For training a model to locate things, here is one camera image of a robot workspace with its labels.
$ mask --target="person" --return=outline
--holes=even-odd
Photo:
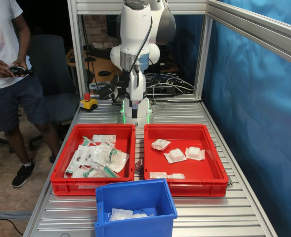
[[[14,188],[21,187],[37,168],[28,158],[19,129],[19,104],[51,149],[51,162],[55,161],[60,149],[57,132],[49,122],[37,75],[15,77],[8,69],[12,65],[31,68],[27,56],[30,30],[22,12],[16,0],[0,0],[0,130],[5,132],[8,142],[23,164],[12,181]]]

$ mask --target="dark shorts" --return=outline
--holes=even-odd
[[[26,76],[14,85],[0,89],[0,130],[9,132],[19,125],[18,107],[23,107],[34,125],[49,121],[42,86],[37,75]]]

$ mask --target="dark background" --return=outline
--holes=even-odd
[[[17,0],[32,35],[51,34],[64,39],[65,52],[71,48],[72,35],[66,0]]]

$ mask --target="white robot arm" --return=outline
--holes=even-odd
[[[138,119],[151,113],[144,70],[160,58],[156,43],[166,44],[173,39],[175,19],[166,0],[125,0],[119,19],[122,44],[110,55],[123,71],[126,98],[122,114]]]

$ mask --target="white t-shirt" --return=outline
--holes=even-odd
[[[11,65],[18,57],[19,41],[11,20],[20,16],[22,9],[16,0],[0,0],[0,60]],[[26,58],[28,69],[31,68],[29,57]],[[19,78],[0,78],[0,88],[15,84]]]

